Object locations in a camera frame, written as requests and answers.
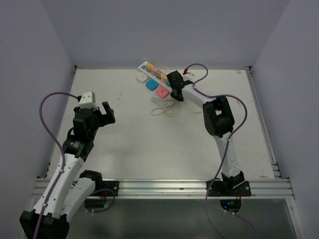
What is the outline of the pink plug adapter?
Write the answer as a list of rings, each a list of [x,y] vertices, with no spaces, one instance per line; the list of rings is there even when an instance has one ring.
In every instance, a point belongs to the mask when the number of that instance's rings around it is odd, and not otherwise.
[[[156,95],[161,99],[164,99],[169,95],[169,91],[165,87],[160,86],[156,90]]]

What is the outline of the blue plug adapter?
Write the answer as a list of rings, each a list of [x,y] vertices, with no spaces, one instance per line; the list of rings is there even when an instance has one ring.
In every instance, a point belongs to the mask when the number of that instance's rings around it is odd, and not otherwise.
[[[146,88],[149,89],[150,91],[156,90],[158,86],[159,84],[157,83],[157,81],[153,79],[150,79],[146,82]]]

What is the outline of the white plug adapter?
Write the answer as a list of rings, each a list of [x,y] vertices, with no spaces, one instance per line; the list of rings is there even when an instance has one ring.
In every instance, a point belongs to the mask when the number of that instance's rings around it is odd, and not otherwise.
[[[146,74],[144,74],[143,72],[139,72],[137,75],[136,75],[136,80],[140,83],[145,83],[148,81],[148,76]]]

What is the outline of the white power strip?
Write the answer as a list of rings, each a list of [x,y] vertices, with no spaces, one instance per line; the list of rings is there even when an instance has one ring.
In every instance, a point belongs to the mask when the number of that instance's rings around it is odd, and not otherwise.
[[[156,81],[160,86],[166,88],[171,93],[171,87],[168,80],[164,78],[164,72],[154,66],[152,63],[145,61],[142,63],[138,70],[145,74],[149,79]]]

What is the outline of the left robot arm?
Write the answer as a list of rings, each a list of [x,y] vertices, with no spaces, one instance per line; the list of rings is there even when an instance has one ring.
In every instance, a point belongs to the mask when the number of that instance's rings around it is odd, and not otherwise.
[[[32,210],[23,211],[20,216],[28,239],[64,239],[71,220],[88,197],[116,197],[116,192],[104,186],[99,172],[85,170],[79,179],[75,178],[93,149],[97,130],[115,123],[114,111],[108,102],[102,106],[105,114],[99,108],[74,108],[73,127],[63,143],[57,168]]]

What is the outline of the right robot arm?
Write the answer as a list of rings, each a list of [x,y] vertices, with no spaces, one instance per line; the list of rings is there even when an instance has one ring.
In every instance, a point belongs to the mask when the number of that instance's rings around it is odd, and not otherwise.
[[[172,98],[179,102],[187,100],[202,108],[205,128],[215,139],[221,157],[221,170],[218,172],[221,173],[222,180],[214,182],[211,188],[222,189],[226,195],[234,195],[245,178],[232,141],[235,120],[227,98],[200,93],[193,82],[184,80],[178,71],[169,73],[167,79]]]

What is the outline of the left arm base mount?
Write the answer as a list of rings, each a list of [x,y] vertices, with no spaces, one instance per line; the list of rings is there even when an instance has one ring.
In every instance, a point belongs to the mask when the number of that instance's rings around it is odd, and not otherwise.
[[[68,194],[68,198],[73,201],[84,201],[91,196],[102,198],[111,196],[114,198],[118,195],[119,181],[103,181],[102,179],[92,180],[90,178],[79,178],[72,183],[72,186],[73,187]]]

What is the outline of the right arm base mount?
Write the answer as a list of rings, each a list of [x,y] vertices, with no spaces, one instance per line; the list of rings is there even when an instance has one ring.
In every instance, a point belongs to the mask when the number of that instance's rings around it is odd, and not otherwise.
[[[206,189],[208,189],[209,197],[250,197],[252,196],[250,184],[244,181],[235,188],[227,188],[226,183],[220,179],[216,179],[210,186],[211,181],[206,181]]]

